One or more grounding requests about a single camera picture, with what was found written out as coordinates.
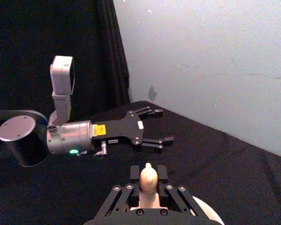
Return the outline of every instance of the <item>screw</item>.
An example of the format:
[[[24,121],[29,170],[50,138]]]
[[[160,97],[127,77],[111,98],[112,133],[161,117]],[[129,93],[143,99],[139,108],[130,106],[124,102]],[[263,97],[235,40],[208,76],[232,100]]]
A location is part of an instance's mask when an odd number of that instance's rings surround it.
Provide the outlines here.
[[[126,185],[126,188],[131,190],[133,188],[133,186],[131,184]]]
[[[184,186],[179,187],[179,191],[185,191],[185,190],[186,190],[186,188]]]
[[[167,210],[160,210],[160,214],[166,216],[168,214]]]
[[[119,186],[115,186],[115,187],[113,188],[113,190],[119,191],[119,190],[120,190],[120,187],[119,187]]]
[[[173,186],[172,186],[171,184],[168,184],[168,185],[166,186],[166,188],[167,188],[168,190],[171,190],[171,189],[173,189]]]
[[[136,211],[136,214],[137,214],[138,216],[141,216],[141,215],[144,214],[144,211],[143,211],[143,210],[137,210],[137,211]]]

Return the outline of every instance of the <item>black fabric backdrop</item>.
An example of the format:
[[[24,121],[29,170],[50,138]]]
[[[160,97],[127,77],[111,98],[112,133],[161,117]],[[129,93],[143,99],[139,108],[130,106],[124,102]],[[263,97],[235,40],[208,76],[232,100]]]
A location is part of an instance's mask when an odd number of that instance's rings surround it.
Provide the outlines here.
[[[74,57],[71,120],[129,103],[112,1],[0,1],[0,109],[49,117],[55,55]]]
[[[116,120],[136,102],[88,119]],[[83,224],[91,220],[113,185],[129,182],[130,166],[165,165],[170,183],[186,185],[226,225],[281,225],[281,157],[164,110],[143,121],[145,138],[174,136],[162,154],[134,153],[109,145],[108,157],[48,156],[32,168],[18,165],[0,146],[0,224]]]

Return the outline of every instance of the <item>black curtain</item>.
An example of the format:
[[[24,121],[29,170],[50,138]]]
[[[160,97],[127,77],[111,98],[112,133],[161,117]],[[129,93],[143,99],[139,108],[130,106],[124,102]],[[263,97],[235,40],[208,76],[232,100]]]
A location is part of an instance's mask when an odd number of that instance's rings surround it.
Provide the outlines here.
[[[54,110],[49,66],[74,57],[71,120],[129,103],[112,1],[0,2],[0,109]]]

